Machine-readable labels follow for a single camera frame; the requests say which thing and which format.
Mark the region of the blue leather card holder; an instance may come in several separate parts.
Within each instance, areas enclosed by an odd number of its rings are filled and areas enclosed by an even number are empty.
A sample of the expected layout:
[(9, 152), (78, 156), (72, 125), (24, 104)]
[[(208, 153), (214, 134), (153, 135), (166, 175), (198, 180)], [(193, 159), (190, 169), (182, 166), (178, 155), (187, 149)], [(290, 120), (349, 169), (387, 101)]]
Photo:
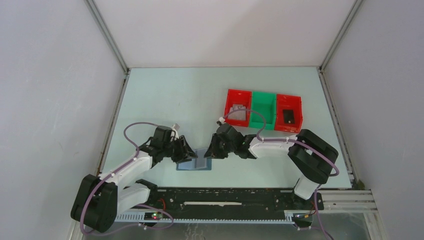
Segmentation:
[[(198, 148), (194, 151), (197, 154), (197, 158), (190, 159), (189, 161), (178, 163), (176, 165), (177, 171), (210, 171), (212, 169), (212, 159), (211, 158), (205, 158), (204, 154), (206, 152), (207, 148)], [(206, 169), (195, 169), (195, 159), (198, 158), (205, 158), (208, 159), (208, 168)]]

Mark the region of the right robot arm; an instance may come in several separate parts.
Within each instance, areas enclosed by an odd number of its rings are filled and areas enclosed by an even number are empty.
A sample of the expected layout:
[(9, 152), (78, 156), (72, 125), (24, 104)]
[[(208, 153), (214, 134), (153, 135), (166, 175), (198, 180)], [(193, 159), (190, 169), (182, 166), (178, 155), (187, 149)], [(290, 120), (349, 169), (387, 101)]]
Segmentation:
[(224, 123), (212, 135), (204, 157), (225, 159), (230, 153), (241, 159), (288, 156), (301, 172), (290, 196), (291, 204), (297, 209), (308, 206), (320, 186), (340, 173), (336, 167), (338, 151), (308, 129), (290, 136), (262, 137), (258, 133), (243, 135)]

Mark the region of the white credit card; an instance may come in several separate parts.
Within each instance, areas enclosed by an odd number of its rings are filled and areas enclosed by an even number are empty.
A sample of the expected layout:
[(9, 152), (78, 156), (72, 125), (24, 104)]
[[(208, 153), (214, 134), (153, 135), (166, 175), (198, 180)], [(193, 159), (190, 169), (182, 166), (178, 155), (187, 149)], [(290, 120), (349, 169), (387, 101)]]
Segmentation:
[(231, 111), (239, 110), (239, 109), (245, 109), (245, 106), (242, 104), (233, 104), (231, 107)]

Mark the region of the black credit card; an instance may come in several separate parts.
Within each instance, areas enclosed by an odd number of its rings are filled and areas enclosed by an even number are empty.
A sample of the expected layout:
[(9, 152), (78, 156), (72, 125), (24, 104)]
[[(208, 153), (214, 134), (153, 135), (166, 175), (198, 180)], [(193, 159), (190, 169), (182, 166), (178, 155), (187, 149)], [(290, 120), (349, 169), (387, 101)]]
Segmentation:
[(283, 122), (284, 124), (295, 124), (295, 112), (293, 109), (283, 109)]

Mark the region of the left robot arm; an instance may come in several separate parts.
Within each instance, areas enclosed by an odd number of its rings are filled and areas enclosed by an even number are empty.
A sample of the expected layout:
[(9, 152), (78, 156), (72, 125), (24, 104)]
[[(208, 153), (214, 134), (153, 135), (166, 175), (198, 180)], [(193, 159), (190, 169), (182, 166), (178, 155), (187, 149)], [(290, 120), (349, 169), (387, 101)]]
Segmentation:
[(176, 164), (197, 158), (176, 124), (156, 125), (153, 135), (141, 145), (127, 135), (125, 138), (135, 147), (134, 154), (106, 173), (86, 175), (80, 183), (70, 217), (79, 222), (83, 235), (106, 235), (117, 215), (139, 205), (156, 206), (158, 194), (138, 182), (137, 177), (164, 158)]

